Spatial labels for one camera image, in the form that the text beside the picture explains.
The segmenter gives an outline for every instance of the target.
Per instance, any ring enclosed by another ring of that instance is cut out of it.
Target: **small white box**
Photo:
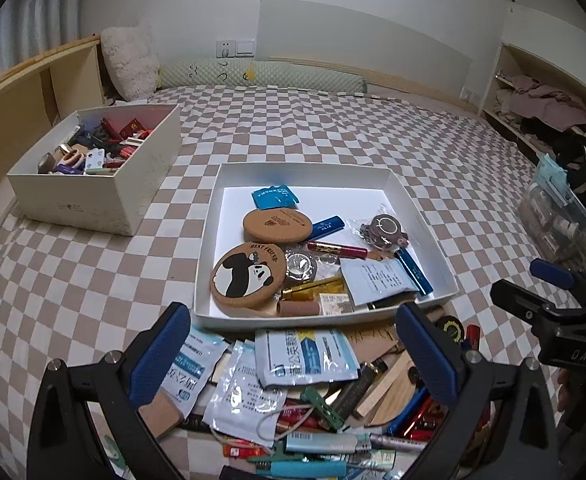
[[[92,128],[103,117],[118,131],[137,118],[153,133],[113,175],[37,173],[42,155],[53,152],[76,125]],[[80,110],[36,142],[11,168],[8,179],[20,208],[33,220],[132,236],[181,146],[179,109],[174,105]]]
[[[417,303],[443,303],[458,293],[446,258],[411,197],[390,170],[345,164],[308,162],[238,162],[222,164],[211,194],[195,278],[194,319],[198,326],[224,330],[286,328],[360,323],[391,317],[396,307],[337,316],[276,317],[275,302],[253,310],[218,305],[209,288],[215,263],[248,241],[242,221],[255,209],[251,193],[268,186],[289,186],[299,198],[297,208],[313,222],[332,216],[372,219],[382,205],[392,209],[409,235],[409,252],[433,286]],[[322,238],[336,244],[362,246],[348,227]]]

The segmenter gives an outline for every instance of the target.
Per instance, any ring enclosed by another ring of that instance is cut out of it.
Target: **curtain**
[[[6,0],[0,9],[0,75],[80,37],[80,0]]]

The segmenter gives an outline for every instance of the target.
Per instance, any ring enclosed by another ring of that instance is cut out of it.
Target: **screw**
[[[527,357],[526,359],[524,359],[524,364],[526,365],[526,368],[528,368],[532,372],[539,369],[539,361],[534,357]]]
[[[466,360],[470,362],[470,364],[476,365],[482,361],[482,354],[477,350],[469,350],[466,352]]]
[[[60,370],[61,367],[62,367],[62,361],[60,361],[57,358],[49,361],[49,364],[47,364],[47,368],[49,370],[51,370],[52,372],[57,372],[58,370]]]
[[[110,352],[106,352],[104,356],[104,360],[110,365],[115,365],[121,358],[122,352],[119,350],[111,350]]]

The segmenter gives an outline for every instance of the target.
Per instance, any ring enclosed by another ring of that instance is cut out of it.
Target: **blue gripper pad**
[[[541,258],[533,260],[530,263],[528,270],[536,278],[544,280],[551,285],[558,286],[563,290],[569,290],[575,285],[575,278],[570,270],[564,269],[557,264],[547,262],[546,260],[542,260]]]
[[[162,315],[150,330],[145,331],[150,332],[150,335],[157,332],[157,335],[131,370],[129,400],[135,409],[149,404],[153,400],[171,367],[171,363],[182,348],[182,343],[189,335],[191,329],[189,309],[182,303],[176,302],[172,303],[169,308],[174,305],[177,306],[174,307],[175,311],[168,320],[164,321],[164,315]]]
[[[437,329],[414,303],[397,309],[395,329],[431,397],[453,408],[466,378],[460,347]]]

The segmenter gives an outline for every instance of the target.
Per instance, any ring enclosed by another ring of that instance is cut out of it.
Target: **clear plastic bin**
[[[566,172],[548,155],[540,158],[518,216],[540,255],[550,262],[569,258],[586,239],[586,209],[566,182]]]

